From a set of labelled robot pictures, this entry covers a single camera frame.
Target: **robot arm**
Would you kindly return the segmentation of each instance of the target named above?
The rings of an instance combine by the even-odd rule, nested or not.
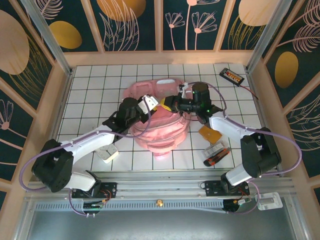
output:
[[[158,101],[154,97],[145,95],[139,100],[127,97],[120,104],[118,111],[96,129],[68,141],[47,141],[41,152],[59,146],[66,147],[38,157],[32,166],[32,173],[53,193],[63,188],[80,189],[94,197],[101,181],[92,172],[79,171],[73,165],[94,150],[120,140],[135,123],[145,123],[149,119],[145,103],[151,115],[155,113]]]
[[[221,176],[221,186],[225,192],[236,191],[244,181],[258,178],[281,162],[280,153],[272,136],[247,130],[242,123],[230,119],[222,109],[212,105],[206,83],[195,83],[192,86],[192,99],[183,98],[187,86],[187,83],[181,85],[180,93],[177,96],[166,97],[161,101],[161,105],[174,113],[195,113],[200,123],[241,145],[242,164]],[[270,132],[266,127],[261,130]]]

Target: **orange object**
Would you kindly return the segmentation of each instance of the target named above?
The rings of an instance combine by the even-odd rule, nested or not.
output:
[[[222,137],[220,132],[206,126],[200,128],[199,133],[205,140],[209,141],[211,144],[215,144]]]

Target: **flower drawing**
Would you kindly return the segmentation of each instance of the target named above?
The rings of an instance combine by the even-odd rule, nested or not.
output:
[[[191,18],[195,32],[194,50],[197,50],[198,34],[217,30],[217,24],[214,24],[216,21],[215,13],[215,11],[213,13],[204,12],[201,17],[199,17],[199,12],[192,14]]]
[[[173,13],[172,15],[170,12],[168,12],[165,14],[165,19],[166,19],[166,22],[168,23],[169,28],[170,28],[173,50],[176,50],[172,29],[182,27],[186,24],[186,22],[183,21],[184,18],[182,17],[181,12],[180,13]]]

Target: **decorative wallpaper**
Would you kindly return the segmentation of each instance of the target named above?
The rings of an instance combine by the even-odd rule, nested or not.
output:
[[[286,118],[309,177],[320,175],[320,85],[303,99]]]
[[[11,181],[33,118],[0,90],[0,179]]]
[[[163,50],[213,50],[226,0],[164,0]]]
[[[80,0],[34,0],[34,2],[63,52],[98,51]]]
[[[0,79],[37,109],[51,69],[9,1],[0,1]]]
[[[154,0],[90,0],[104,50],[156,50]]]
[[[266,63],[282,106],[320,71],[320,1],[306,0]]]
[[[221,50],[253,50],[279,0],[236,0]]]

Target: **white tile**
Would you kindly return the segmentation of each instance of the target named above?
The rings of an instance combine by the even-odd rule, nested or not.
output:
[[[58,142],[69,141],[71,139],[75,139],[77,137],[76,134],[68,134],[68,135],[59,135]]]
[[[198,64],[183,64],[184,75],[199,75]]]
[[[201,82],[211,84],[214,87],[218,87],[216,75],[201,75]]]
[[[241,108],[241,114],[246,115],[246,114],[258,114],[257,113],[257,108],[255,105],[255,102],[252,101],[239,101],[239,105]]]
[[[86,90],[71,90],[68,104],[83,104],[86,98]]]
[[[234,87],[235,85],[220,75],[216,75],[216,81],[219,87]]]
[[[107,66],[92,66],[90,77],[104,77],[106,76]]]
[[[238,101],[225,101],[226,102],[226,112],[228,115],[241,115]]]
[[[209,88],[210,99],[212,101],[220,101],[220,96],[212,87]]]
[[[168,64],[154,64],[153,76],[168,76]]]
[[[100,118],[109,118],[118,110],[118,103],[102,103],[100,110]]]
[[[203,125],[199,121],[190,122],[191,132],[198,132],[202,127],[203,127]]]
[[[120,88],[127,89],[137,81],[137,76],[122,76]]]
[[[137,65],[122,65],[121,76],[137,76]]]
[[[112,171],[131,171],[132,154],[132,151],[119,152],[119,155],[112,160]]]
[[[119,89],[104,89],[102,95],[103,103],[116,103],[119,99]]]
[[[218,163],[214,165],[216,169],[232,169],[235,167],[234,161],[232,159],[231,151],[228,155],[222,158]]]
[[[199,64],[199,70],[201,75],[214,75],[215,69],[212,63]]]
[[[243,80],[243,82],[241,83],[241,85],[244,86],[244,87],[249,87],[249,82],[248,82],[247,75],[245,75],[245,74],[240,74],[240,76],[244,78],[244,80]]]
[[[82,118],[79,127],[79,134],[86,134],[98,126],[98,118]]]
[[[133,170],[152,170],[152,152],[136,151],[133,153]]]
[[[174,80],[180,80],[181,82],[185,81],[184,75],[169,75],[169,78]]]
[[[141,147],[136,141],[133,141],[133,150],[134,151],[147,151],[148,149]]]
[[[186,83],[201,82],[201,79],[200,79],[200,75],[185,75],[184,81]]]
[[[83,108],[84,108],[83,103],[67,104],[65,108],[64,118],[66,119],[81,118]]]
[[[204,165],[204,160],[206,158],[202,154],[202,150],[193,150],[193,162],[194,162],[194,168],[195,169],[214,169],[214,166],[206,166]]]
[[[248,125],[248,127],[254,127],[257,129],[261,128],[261,123],[258,115],[243,115],[242,117],[244,124]]]
[[[80,170],[81,172],[84,172],[86,170],[91,171],[93,156],[93,152],[90,152],[89,154],[83,156],[72,166],[72,170]]]
[[[104,89],[119,89],[121,76],[106,76]]]
[[[83,90],[88,87],[88,77],[75,77],[72,82],[71,90]]]
[[[82,118],[98,118],[101,103],[86,103],[83,107]]]
[[[118,149],[119,152],[132,151],[134,149],[134,139],[123,137],[119,141],[116,141],[114,143],[114,146],[116,147],[116,149]]]
[[[242,164],[241,149],[232,149],[232,156],[235,167]]]
[[[169,75],[184,75],[184,66],[182,64],[169,64]]]
[[[237,86],[235,87],[235,92],[238,100],[252,100],[253,96],[251,92],[249,92],[247,89]]]
[[[175,150],[190,150],[191,149],[191,138],[190,134],[187,133],[186,138],[183,142],[181,142]]]
[[[137,82],[147,81],[147,80],[151,80],[151,79],[153,79],[152,75],[150,75],[150,76],[137,76],[136,77]]]
[[[194,169],[191,150],[173,151],[173,169]]]
[[[75,77],[89,77],[91,66],[77,66],[75,70]]]
[[[121,76],[122,65],[108,65],[106,68],[107,77],[119,77]]]
[[[138,65],[138,76],[152,76],[152,64]]]
[[[125,89],[120,89],[118,101],[121,103],[124,100]]]
[[[95,152],[93,154],[92,168],[93,172],[109,172],[111,171],[112,161],[105,163],[99,155]]]
[[[172,152],[163,159],[153,157],[153,170],[173,169]]]
[[[241,63],[229,63],[229,69],[238,75],[246,74],[245,68]]]
[[[103,89],[105,84],[104,76],[90,77],[88,89]]]
[[[222,94],[225,100],[237,100],[234,87],[219,87],[219,92]]]
[[[65,118],[62,121],[60,134],[78,134],[80,118]]]
[[[102,89],[99,90],[88,90],[85,96],[86,103],[101,103]]]
[[[223,109],[223,105],[222,105],[222,102],[221,101],[211,101],[211,103],[215,106],[217,106],[218,108],[221,108]]]
[[[191,143],[193,150],[202,150],[210,146],[210,142],[205,140],[198,132],[191,132]]]
[[[225,68],[229,69],[228,63],[215,63],[214,64],[214,71],[215,71],[215,74],[217,74],[217,75],[219,75],[221,73],[221,71]]]

